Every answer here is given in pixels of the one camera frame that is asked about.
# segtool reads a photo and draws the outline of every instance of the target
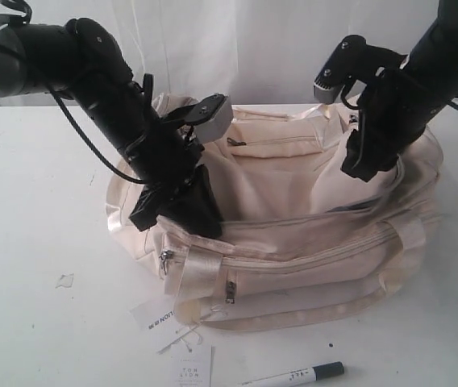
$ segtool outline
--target white backdrop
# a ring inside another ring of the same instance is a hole
[[[28,0],[33,23],[97,20],[156,92],[233,102],[313,102],[312,83],[348,34],[409,52],[436,17],[438,0]],[[0,5],[0,12],[6,8]],[[49,96],[0,105],[52,105]]]

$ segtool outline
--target bag handle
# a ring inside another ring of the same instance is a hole
[[[233,320],[202,321],[200,298],[213,295],[214,285],[222,263],[222,256],[213,252],[191,248],[190,254],[186,259],[174,313],[181,323],[187,325],[201,323],[206,327],[230,331],[264,331],[297,327],[324,323],[357,314],[381,299],[396,293],[403,283],[418,271],[423,261],[427,238],[421,219],[416,214],[408,211],[387,219],[386,222],[397,232],[402,243],[402,251],[380,269],[377,274],[378,289],[367,296],[344,304],[309,310]]]

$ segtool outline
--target bag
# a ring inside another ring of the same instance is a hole
[[[161,96],[157,110],[190,101]],[[347,108],[234,115],[201,160],[224,218],[219,240],[163,217],[139,232],[128,215],[142,188],[116,176],[108,188],[110,233],[164,280],[180,322],[235,331],[326,322],[387,298],[418,271],[439,221],[443,156],[429,130],[396,168],[364,183],[340,172],[357,125]]]

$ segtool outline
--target table surface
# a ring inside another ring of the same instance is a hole
[[[252,334],[199,328],[214,346],[214,387],[336,360],[346,376],[321,386],[458,385],[458,113],[431,127],[445,154],[444,222],[421,272],[355,318]],[[168,355],[148,352],[129,313],[160,281],[110,238],[109,179],[57,108],[0,107],[0,386],[166,385]],[[73,287],[56,289],[70,273]]]

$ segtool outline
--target pen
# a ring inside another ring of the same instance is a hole
[[[276,375],[274,377],[264,377],[256,381],[246,381],[238,385],[239,387],[293,387],[303,385],[312,381],[321,381],[329,377],[338,377],[344,374],[344,365],[341,362],[318,365],[316,367],[299,369]]]

